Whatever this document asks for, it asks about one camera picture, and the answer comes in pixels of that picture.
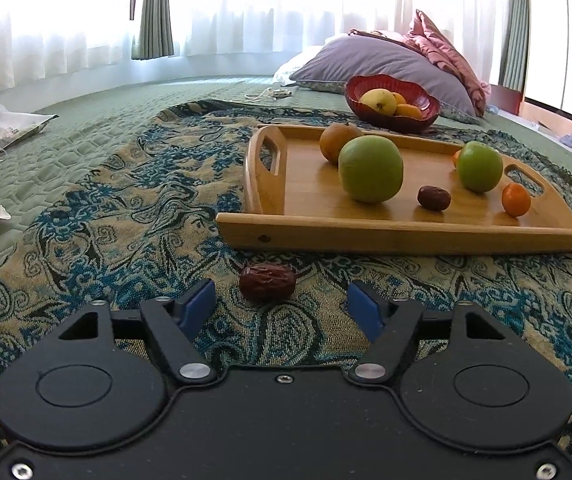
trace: green apple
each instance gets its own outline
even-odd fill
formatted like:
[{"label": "green apple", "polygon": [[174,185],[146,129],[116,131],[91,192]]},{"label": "green apple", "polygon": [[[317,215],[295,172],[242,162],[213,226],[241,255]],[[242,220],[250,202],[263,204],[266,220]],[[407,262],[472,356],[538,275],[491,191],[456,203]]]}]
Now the green apple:
[{"label": "green apple", "polygon": [[339,152],[339,180],[353,200],[385,202],[402,187],[402,155],[395,143],[386,137],[357,137]]},{"label": "green apple", "polygon": [[485,193],[499,184],[503,176],[503,160],[497,150],[472,140],[459,153],[456,173],[466,189]]}]

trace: red bowl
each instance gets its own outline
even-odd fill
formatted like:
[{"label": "red bowl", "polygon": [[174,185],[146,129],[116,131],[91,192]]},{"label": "red bowl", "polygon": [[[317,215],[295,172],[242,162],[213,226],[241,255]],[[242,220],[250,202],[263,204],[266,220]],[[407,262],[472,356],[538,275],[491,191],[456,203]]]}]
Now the red bowl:
[{"label": "red bowl", "polygon": [[[390,92],[401,94],[409,105],[414,105],[421,110],[421,119],[405,116],[390,117],[360,103],[360,97],[374,88],[385,88]],[[344,94],[348,106],[359,119],[373,126],[393,130],[400,134],[423,132],[435,122],[440,111],[438,99],[428,94],[419,85],[395,79],[385,74],[355,75],[346,83]]]}]

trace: dark brown date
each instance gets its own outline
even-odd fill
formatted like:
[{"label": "dark brown date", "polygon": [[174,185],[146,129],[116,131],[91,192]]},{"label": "dark brown date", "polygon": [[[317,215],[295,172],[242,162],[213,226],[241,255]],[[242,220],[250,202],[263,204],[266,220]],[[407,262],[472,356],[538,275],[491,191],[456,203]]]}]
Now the dark brown date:
[{"label": "dark brown date", "polygon": [[437,186],[423,186],[417,193],[417,202],[430,211],[443,211],[450,205],[450,193]]},{"label": "dark brown date", "polygon": [[295,291],[297,277],[290,267],[255,264],[239,274],[239,290],[253,303],[286,300]]}]

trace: wooden tray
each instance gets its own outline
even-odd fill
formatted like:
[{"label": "wooden tray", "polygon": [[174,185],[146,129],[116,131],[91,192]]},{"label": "wooden tray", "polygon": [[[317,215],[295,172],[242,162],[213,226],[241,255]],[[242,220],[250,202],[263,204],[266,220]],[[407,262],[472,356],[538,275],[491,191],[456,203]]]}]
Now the wooden tray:
[{"label": "wooden tray", "polygon": [[[511,179],[475,194],[459,183],[452,155],[456,144],[382,132],[403,156],[403,186],[392,199],[366,205],[341,188],[336,166],[319,151],[323,128],[261,126],[248,145],[243,167],[244,213],[219,213],[226,243],[254,250],[332,251],[397,254],[499,254],[572,251],[572,211],[561,195],[529,166],[502,155],[504,172],[518,169],[539,184],[530,211],[515,219],[501,205]],[[259,158],[272,153],[268,170]],[[421,186],[447,189],[443,212],[417,203]]]}]

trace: pink cloth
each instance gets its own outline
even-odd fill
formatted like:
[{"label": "pink cloth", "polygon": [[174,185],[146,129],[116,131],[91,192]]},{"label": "pink cloth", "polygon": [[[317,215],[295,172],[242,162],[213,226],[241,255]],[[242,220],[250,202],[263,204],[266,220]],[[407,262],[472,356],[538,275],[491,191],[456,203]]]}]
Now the pink cloth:
[{"label": "pink cloth", "polygon": [[483,117],[486,99],[490,97],[490,85],[479,81],[464,56],[459,54],[432,20],[421,10],[415,10],[415,18],[408,33],[404,36],[396,32],[383,32],[395,42],[401,42],[414,50],[419,50],[433,65],[451,73],[466,87],[477,116]]}]

